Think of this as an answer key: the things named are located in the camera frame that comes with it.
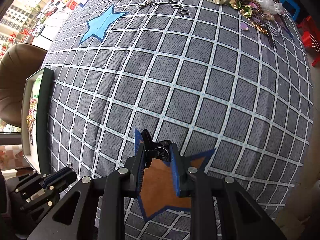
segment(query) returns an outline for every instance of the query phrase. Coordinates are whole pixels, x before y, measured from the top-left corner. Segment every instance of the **black metal bracket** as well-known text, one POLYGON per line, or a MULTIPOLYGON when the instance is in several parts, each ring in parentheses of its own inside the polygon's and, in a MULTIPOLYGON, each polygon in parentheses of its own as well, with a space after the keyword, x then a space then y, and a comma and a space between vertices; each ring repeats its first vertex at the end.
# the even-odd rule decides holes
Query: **black metal bracket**
POLYGON ((30 233, 60 200, 60 192, 76 181, 77 174, 69 167, 50 175, 33 174, 14 177, 7 181, 15 220, 24 223, 24 232, 30 233), (41 189, 44 193, 32 196, 41 189))
POLYGON ((232 177, 217 179, 191 167, 169 140, 153 143, 147 130, 142 133, 135 157, 109 176, 78 181, 50 210, 29 240, 92 239, 99 197, 102 196, 98 240, 124 240, 124 198, 138 197, 144 169, 152 158, 170 158, 177 195, 191 197, 190 240, 216 240, 216 219, 212 197, 218 202, 223 240, 285 240, 277 225, 232 177))

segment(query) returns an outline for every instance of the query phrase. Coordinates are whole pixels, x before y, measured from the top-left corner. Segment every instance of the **window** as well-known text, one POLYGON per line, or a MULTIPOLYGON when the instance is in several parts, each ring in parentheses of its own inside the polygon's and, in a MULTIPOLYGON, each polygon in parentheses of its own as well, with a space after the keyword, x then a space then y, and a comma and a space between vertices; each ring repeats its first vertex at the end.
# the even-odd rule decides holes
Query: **window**
POLYGON ((11 21, 8 21, 8 20, 6 20, 6 19, 2 19, 2 20, 0 21, 0 23, 2 23, 2 24, 4 24, 4 25, 7 25, 7 26, 9 26, 9 27, 12 27, 12 28, 14 28, 14 29, 16 29, 16 30, 18 30, 18 31, 21 29, 21 26, 13 23, 13 22, 11 22, 11 21))
POLYGON ((7 36, 4 36, 2 34, 0 34, 0 40, 1 41, 7 41, 8 37, 7 36))
POLYGON ((12 126, 11 124, 7 124, 5 121, 2 121, 0 119, 0 132, 3 132, 3 133, 21 132, 21 128, 12 126))

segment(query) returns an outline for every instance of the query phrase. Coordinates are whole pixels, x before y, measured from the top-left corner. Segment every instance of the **tall apartment building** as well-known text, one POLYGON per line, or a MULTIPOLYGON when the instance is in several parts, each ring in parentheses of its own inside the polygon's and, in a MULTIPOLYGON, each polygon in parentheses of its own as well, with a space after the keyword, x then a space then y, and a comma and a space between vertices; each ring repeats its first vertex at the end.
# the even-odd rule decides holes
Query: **tall apartment building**
POLYGON ((23 39, 20 32, 25 28, 30 31, 35 27, 38 12, 48 2, 49 0, 14 0, 0 21, 0 45, 7 43, 8 36, 13 34, 16 35, 14 43, 20 42, 23 39))

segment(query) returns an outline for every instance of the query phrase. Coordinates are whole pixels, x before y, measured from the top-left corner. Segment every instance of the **gray grid fabric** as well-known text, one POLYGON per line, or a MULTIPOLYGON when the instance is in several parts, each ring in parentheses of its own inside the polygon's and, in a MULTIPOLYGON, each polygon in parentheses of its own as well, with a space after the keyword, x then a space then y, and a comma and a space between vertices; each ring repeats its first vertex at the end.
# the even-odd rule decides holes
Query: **gray grid fabric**
MULTIPOLYGON (((52 170, 71 161, 78 179, 106 176, 133 156, 134 128, 147 128, 182 155, 215 148, 205 172, 235 177, 274 218, 297 180, 313 124, 310 70, 295 25, 286 20, 294 38, 282 30, 274 50, 253 27, 241 31, 247 20, 225 5, 180 0, 190 13, 182 17, 170 5, 136 9, 144 1, 89 0, 49 49, 52 170), (129 13, 103 42, 78 46, 86 21, 112 4, 129 13)), ((128 239, 189 237, 188 212, 167 210, 144 223, 136 200, 126 199, 125 209, 128 239)), ((221 237, 218 214, 217 227, 221 237)))

